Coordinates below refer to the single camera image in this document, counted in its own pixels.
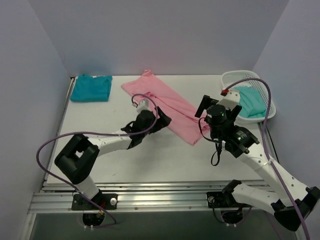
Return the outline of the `pink t-shirt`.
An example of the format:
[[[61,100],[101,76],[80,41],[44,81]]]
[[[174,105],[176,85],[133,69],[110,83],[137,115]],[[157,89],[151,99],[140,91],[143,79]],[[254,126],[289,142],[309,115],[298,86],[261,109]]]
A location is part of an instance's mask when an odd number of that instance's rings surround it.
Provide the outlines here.
[[[151,98],[155,104],[171,118],[168,128],[186,143],[194,146],[202,134],[209,131],[204,121],[195,117],[197,109],[181,95],[175,92],[151,70],[145,70],[136,80],[126,82],[121,88],[134,99],[140,101],[143,94]]]

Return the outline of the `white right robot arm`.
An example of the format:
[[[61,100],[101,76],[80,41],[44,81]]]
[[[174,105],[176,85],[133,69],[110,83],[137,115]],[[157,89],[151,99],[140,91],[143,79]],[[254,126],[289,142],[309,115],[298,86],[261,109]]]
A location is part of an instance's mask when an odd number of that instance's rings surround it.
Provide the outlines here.
[[[222,190],[223,203],[229,207],[246,204],[272,214],[284,228],[295,232],[320,201],[318,187],[308,187],[293,177],[271,156],[247,128],[235,125],[241,107],[228,109],[221,100],[204,95],[195,117],[210,128],[208,141],[213,142],[217,154],[222,151],[249,166],[271,188],[271,192],[232,180]]]

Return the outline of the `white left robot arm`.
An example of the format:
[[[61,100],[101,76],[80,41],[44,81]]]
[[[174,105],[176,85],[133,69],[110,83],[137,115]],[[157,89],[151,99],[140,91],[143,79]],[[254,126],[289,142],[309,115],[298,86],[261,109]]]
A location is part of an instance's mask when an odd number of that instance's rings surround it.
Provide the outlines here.
[[[101,203],[102,193],[90,177],[96,159],[114,151],[132,149],[147,135],[168,127],[172,119],[159,107],[156,109],[158,116],[150,110],[141,110],[136,119],[116,131],[115,136],[75,134],[57,155],[55,165],[84,195],[82,202],[88,209],[95,210]]]

